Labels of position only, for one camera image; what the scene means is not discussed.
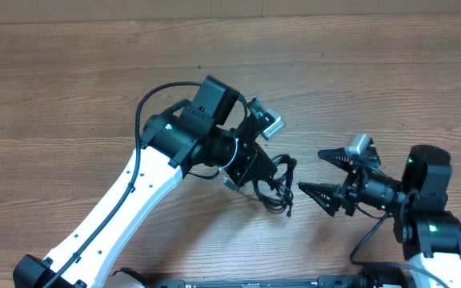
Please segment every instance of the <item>cable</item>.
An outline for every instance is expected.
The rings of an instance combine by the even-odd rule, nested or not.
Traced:
[[[216,173],[212,174],[212,175],[200,175],[200,174],[195,174],[195,173],[191,173],[191,172],[188,172],[189,175],[193,175],[197,178],[201,178],[201,179],[205,179],[205,180],[213,180],[215,178],[218,177],[218,175],[220,175],[220,169],[217,169],[216,170]]]
[[[366,215],[367,217],[371,217],[371,218],[373,218],[373,219],[378,219],[378,220],[381,219],[381,217],[373,216],[372,214],[369,214],[369,212],[367,212],[367,211],[365,211],[364,209],[362,209],[362,208],[359,206],[359,204],[357,204],[356,207],[357,207],[357,210],[358,210],[360,213]]]
[[[244,120],[247,120],[248,118],[248,104],[247,104],[247,99],[245,98],[245,95],[240,94],[238,96],[238,100],[243,104],[243,109],[245,110],[245,118]]]
[[[374,168],[373,166],[368,166],[367,168],[371,169],[373,172],[375,172],[376,174],[378,174],[378,175],[380,175],[382,177],[386,177],[385,173],[383,173],[383,171],[381,171],[378,168]]]
[[[417,193],[417,191],[411,191],[405,197],[405,201],[403,201],[403,203],[401,205],[401,209],[400,209],[400,215],[401,216],[403,216],[404,208],[405,208],[406,204],[409,202],[409,198],[413,193]],[[362,238],[362,240],[360,240],[359,244],[357,244],[357,246],[351,251],[350,262],[352,264],[365,266],[367,268],[374,267],[374,268],[377,268],[377,269],[378,268],[381,269],[381,268],[385,268],[385,267],[390,267],[390,268],[398,268],[398,269],[405,269],[405,270],[413,270],[413,271],[419,272],[421,274],[425,274],[429,278],[432,278],[438,284],[440,284],[442,287],[449,288],[449,286],[444,281],[439,279],[437,276],[435,276],[432,273],[426,271],[425,269],[421,269],[421,268],[418,268],[418,267],[410,265],[410,264],[402,264],[402,263],[396,263],[396,262],[361,262],[361,261],[355,261],[354,260],[354,256],[357,254],[357,252],[359,252],[360,248],[362,248],[366,244],[366,242],[371,238],[371,236],[373,236],[373,234],[378,230],[378,228],[385,222],[385,220],[387,220],[387,218],[389,217],[389,214],[390,214],[390,212],[386,211],[385,214],[380,218],[378,223],[376,223],[376,225],[373,226],[373,228],[366,234],[366,236],[364,236],[364,238]]]
[[[264,207],[274,214],[281,214],[287,207],[287,217],[291,217],[291,208],[293,207],[293,191],[291,191],[291,185],[293,184],[293,173],[296,167],[296,159],[291,158],[288,154],[280,154],[271,159],[275,166],[281,164],[287,164],[286,172],[280,178],[268,178],[268,179],[254,179],[253,186],[255,194],[260,202],[263,203]],[[259,181],[266,182],[270,189],[277,190],[276,196],[279,198],[272,198],[266,196],[259,190]]]
[[[232,158],[230,159],[230,161],[225,165],[225,166],[221,166],[221,167],[218,167],[218,170],[219,171],[222,171],[224,170],[225,168],[227,168],[230,164],[232,164],[232,162],[234,161],[234,159],[236,159],[236,155],[238,155],[238,147],[239,147],[239,138],[234,138],[235,142],[234,142],[234,154],[232,155]]]
[[[156,92],[173,87],[173,86],[201,86],[202,83],[200,82],[172,82],[172,83],[167,83],[161,86],[158,86],[151,90],[149,93],[147,93],[145,96],[143,96],[142,100],[138,104],[138,108],[136,109],[136,117],[134,119],[134,142],[135,142],[135,150],[136,150],[136,159],[134,162],[134,170],[133,170],[133,175],[131,176],[131,180],[129,181],[129,184],[127,184],[127,188],[124,191],[124,194],[118,200],[117,204],[114,206],[113,210],[104,218],[104,220],[99,224],[99,226],[92,232],[92,234],[88,237],[88,239],[79,247],[79,249],[72,254],[72,257],[56,272],[56,274],[42,287],[42,288],[49,288],[51,287],[58,278],[62,276],[62,274],[69,269],[70,265],[74,263],[75,261],[81,259],[81,253],[94,241],[95,237],[104,229],[106,224],[113,218],[113,216],[117,213],[118,209],[124,201],[126,201],[127,196],[131,191],[134,190],[134,182],[136,182],[136,178],[138,177],[138,172],[140,170],[140,157],[141,157],[141,152],[142,152],[142,143],[140,140],[140,116],[142,114],[142,108],[143,104]]]

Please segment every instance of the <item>wooden surface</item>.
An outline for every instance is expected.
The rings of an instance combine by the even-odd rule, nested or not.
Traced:
[[[461,220],[461,14],[0,26],[0,286],[12,286],[24,254],[58,245],[118,177],[142,95],[207,74],[285,118],[261,143],[299,160],[295,181],[341,182],[317,151],[359,132],[396,177],[415,144],[450,151],[447,208]],[[142,118],[193,93],[158,94]],[[242,116],[236,107],[230,125]],[[354,272],[347,255],[374,224],[330,218],[298,189],[291,218],[268,214],[219,181],[187,177],[115,268],[188,280]],[[361,257],[403,260],[392,222],[367,249]]]
[[[461,12],[461,0],[0,0],[0,24]]]

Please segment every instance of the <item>wood grain surface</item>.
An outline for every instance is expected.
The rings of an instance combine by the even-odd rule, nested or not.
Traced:
[[[457,12],[461,0],[0,0],[0,24]]]
[[[139,99],[208,74],[285,118],[287,128],[260,143],[299,160],[295,181],[341,182],[317,152],[359,132],[395,177],[415,144],[450,151],[447,208],[461,220],[461,14],[0,26],[0,287],[13,285],[24,254],[58,245],[118,177]],[[194,92],[164,91],[142,118]],[[236,107],[229,126],[242,116]],[[328,217],[298,189],[291,218],[268,214],[220,181],[186,177],[115,269],[187,280],[355,272],[347,255],[374,224]],[[359,257],[403,260],[391,221]]]

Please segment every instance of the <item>black cable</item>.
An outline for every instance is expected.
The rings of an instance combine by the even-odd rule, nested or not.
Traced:
[[[201,86],[202,83],[200,82],[172,82],[172,83],[167,83],[161,86],[158,86],[151,90],[149,93],[147,93],[145,96],[143,96],[142,100],[138,104],[138,108],[136,109],[136,116],[134,119],[134,142],[135,142],[135,148],[136,148],[136,159],[134,162],[134,170],[133,170],[133,175],[131,176],[131,180],[129,181],[129,184],[127,184],[127,188],[124,191],[124,194],[118,200],[117,204],[114,206],[113,210],[104,218],[104,220],[99,224],[99,226],[92,232],[92,234],[88,237],[88,239],[79,247],[79,249],[72,254],[72,257],[56,272],[56,274],[43,286],[43,288],[49,288],[51,285],[58,280],[62,276],[62,274],[69,269],[70,265],[77,261],[78,259],[81,259],[81,253],[94,241],[95,237],[104,229],[106,224],[113,218],[113,216],[117,213],[118,209],[124,201],[126,200],[127,196],[131,191],[134,190],[134,182],[136,182],[136,178],[138,177],[138,172],[140,170],[140,157],[141,157],[141,152],[142,152],[142,143],[140,140],[140,116],[142,114],[142,108],[143,104],[152,96],[154,93],[169,88],[173,86]]]
[[[287,164],[286,172],[276,179],[254,179],[253,186],[255,194],[257,194],[259,201],[262,202],[264,207],[271,213],[281,214],[289,207],[287,217],[291,217],[294,197],[293,191],[291,191],[291,185],[293,184],[293,173],[296,167],[296,160],[291,158],[288,154],[280,154],[273,157],[271,161],[275,166]],[[279,198],[272,198],[263,194],[263,192],[259,190],[259,181],[266,182],[272,191],[275,189],[277,191],[276,196]]]
[[[373,172],[375,172],[376,174],[382,176],[382,177],[385,177],[385,173],[383,173],[383,171],[381,171],[380,169],[378,168],[374,168],[372,166],[368,166],[367,168],[373,170]]]
[[[243,109],[245,110],[245,118],[244,120],[247,120],[248,118],[248,104],[247,104],[247,99],[245,98],[245,95],[240,94],[238,96],[238,100],[243,104]]]
[[[402,216],[404,214],[404,207],[409,202],[409,198],[413,194],[413,192],[416,192],[416,191],[411,191],[405,197],[405,201],[403,201],[403,203],[401,205],[400,214]],[[398,269],[405,269],[405,270],[413,270],[413,271],[419,272],[421,274],[425,274],[429,278],[432,278],[438,284],[440,284],[442,287],[449,288],[449,286],[444,281],[439,279],[437,276],[435,276],[432,273],[426,271],[425,269],[421,269],[421,268],[415,267],[415,266],[410,265],[410,264],[402,264],[402,263],[396,263],[396,262],[361,262],[361,261],[355,261],[354,260],[354,256],[357,254],[357,252],[359,252],[360,248],[362,248],[366,244],[366,242],[371,238],[371,236],[373,236],[373,234],[378,230],[378,228],[385,222],[385,220],[387,220],[387,218],[389,217],[389,214],[390,214],[390,212],[386,211],[385,214],[380,218],[378,223],[376,223],[376,225],[373,226],[373,228],[366,234],[366,236],[364,236],[364,238],[362,238],[362,240],[360,240],[359,244],[357,244],[357,246],[351,251],[350,262],[352,264],[364,266],[364,267],[369,268],[369,269],[371,269],[371,268],[382,269],[382,268],[385,268],[385,267],[390,267],[390,268],[398,268]]]
[[[359,204],[357,204],[356,207],[357,207],[357,210],[358,210],[360,213],[366,215],[367,217],[371,217],[371,218],[377,219],[377,220],[381,219],[381,217],[373,216],[373,215],[370,214],[369,212],[367,212],[367,211],[365,211],[364,209],[362,209],[362,208],[359,206]]]
[[[205,180],[213,180],[215,178],[218,177],[218,175],[220,175],[220,170],[216,170],[216,173],[212,174],[212,175],[200,175],[200,174],[195,174],[195,173],[191,173],[191,172],[188,172],[189,175],[193,175],[197,178],[201,178],[201,179],[205,179]]]

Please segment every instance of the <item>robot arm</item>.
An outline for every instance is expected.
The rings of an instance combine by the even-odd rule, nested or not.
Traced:
[[[238,91],[210,76],[196,85],[200,88],[193,102],[183,100],[150,117],[141,135],[138,107],[140,153],[134,151],[114,185],[60,245],[42,261],[31,255],[20,261],[14,270],[17,288],[102,287],[114,261],[146,216],[195,165],[218,166],[235,187],[249,181],[272,181],[276,165],[255,139],[261,134],[270,140],[282,128],[282,118],[265,110],[256,98],[247,103]],[[245,106],[243,122],[237,129],[218,128],[237,101]],[[173,115],[180,109],[179,117]],[[138,170],[135,163],[141,163]]]
[[[339,186],[300,182],[300,190],[330,216],[334,216],[339,207],[353,216],[360,202],[385,211],[377,226],[385,218],[394,217],[396,240],[403,245],[404,258],[410,263],[356,262],[352,254],[354,264],[366,270],[410,269],[417,287],[445,284],[461,288],[461,223],[444,210],[451,179],[448,152],[435,146],[413,146],[402,181],[389,178],[379,170],[381,162],[375,144],[366,134],[352,138],[344,148],[321,150],[318,156],[348,173],[344,183]],[[382,274],[375,275],[368,284],[380,286],[378,278]]]
[[[135,155],[134,152],[120,177],[78,228],[47,254],[46,259],[53,261],[50,266],[53,272],[58,272],[62,268],[72,252],[86,241],[122,197],[134,169]],[[63,279],[70,284],[82,281],[87,287],[103,286],[113,263],[134,232],[159,201],[181,181],[181,169],[169,166],[169,161],[166,155],[153,147],[149,146],[142,151],[142,165],[139,168],[139,175],[142,176],[136,179],[135,190],[129,194],[97,238],[85,249],[81,259],[62,274]]]

